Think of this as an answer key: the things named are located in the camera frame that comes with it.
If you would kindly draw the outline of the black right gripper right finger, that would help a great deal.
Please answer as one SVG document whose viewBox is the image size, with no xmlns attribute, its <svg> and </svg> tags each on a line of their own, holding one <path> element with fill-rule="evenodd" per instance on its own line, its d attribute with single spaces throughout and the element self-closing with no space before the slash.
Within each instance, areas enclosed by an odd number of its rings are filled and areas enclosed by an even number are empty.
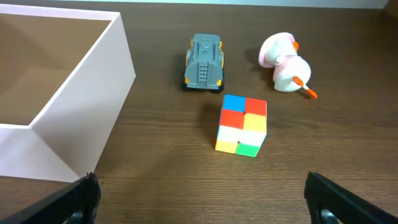
<svg viewBox="0 0 398 224">
<path fill-rule="evenodd" d="M 397 217 L 316 172 L 308 173 L 304 198 L 312 224 L 397 224 Z"/>
</svg>

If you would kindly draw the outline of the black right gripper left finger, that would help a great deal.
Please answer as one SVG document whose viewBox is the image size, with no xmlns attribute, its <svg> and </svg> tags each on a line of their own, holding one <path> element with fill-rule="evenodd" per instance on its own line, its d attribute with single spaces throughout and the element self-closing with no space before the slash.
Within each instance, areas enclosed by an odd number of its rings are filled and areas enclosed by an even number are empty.
<svg viewBox="0 0 398 224">
<path fill-rule="evenodd" d="M 101 189 L 90 172 L 65 188 L 1 220 L 1 224 L 94 224 Z"/>
</svg>

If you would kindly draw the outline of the colourful two-by-two puzzle cube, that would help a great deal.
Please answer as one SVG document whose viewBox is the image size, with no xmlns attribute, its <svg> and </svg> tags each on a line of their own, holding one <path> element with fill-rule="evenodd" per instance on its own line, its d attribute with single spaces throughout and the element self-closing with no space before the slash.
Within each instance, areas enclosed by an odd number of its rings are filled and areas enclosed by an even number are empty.
<svg viewBox="0 0 398 224">
<path fill-rule="evenodd" d="M 225 95 L 215 149 L 256 157 L 267 137 L 267 102 Z"/>
</svg>

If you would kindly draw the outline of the pink white duck toy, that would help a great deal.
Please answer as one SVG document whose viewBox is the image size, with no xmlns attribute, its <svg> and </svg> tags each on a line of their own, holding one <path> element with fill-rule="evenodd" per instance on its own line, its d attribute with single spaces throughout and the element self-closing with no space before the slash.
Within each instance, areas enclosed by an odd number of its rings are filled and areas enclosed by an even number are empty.
<svg viewBox="0 0 398 224">
<path fill-rule="evenodd" d="M 311 77 L 311 68 L 307 61 L 297 54 L 299 43 L 288 32 L 279 32 L 268 37 L 261 46 L 258 56 L 259 65 L 273 68 L 274 89 L 281 92 L 293 92 L 304 89 L 316 99 L 317 94 L 307 86 Z"/>
</svg>

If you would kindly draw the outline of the grey yellow toy truck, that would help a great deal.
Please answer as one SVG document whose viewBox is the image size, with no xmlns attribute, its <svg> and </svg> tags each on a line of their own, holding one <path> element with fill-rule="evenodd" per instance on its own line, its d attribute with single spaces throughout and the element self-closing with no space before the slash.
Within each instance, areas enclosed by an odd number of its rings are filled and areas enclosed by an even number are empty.
<svg viewBox="0 0 398 224">
<path fill-rule="evenodd" d="M 194 34 L 185 57 L 182 86 L 186 90 L 224 90 L 223 43 L 215 34 Z"/>
</svg>

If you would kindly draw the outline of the pink open box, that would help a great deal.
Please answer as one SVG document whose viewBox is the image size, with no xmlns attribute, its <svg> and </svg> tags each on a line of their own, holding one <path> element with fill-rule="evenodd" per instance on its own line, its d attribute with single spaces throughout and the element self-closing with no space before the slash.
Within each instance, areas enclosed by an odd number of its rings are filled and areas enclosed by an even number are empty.
<svg viewBox="0 0 398 224">
<path fill-rule="evenodd" d="M 1 5 L 1 175 L 95 169 L 136 77 L 121 14 Z"/>
</svg>

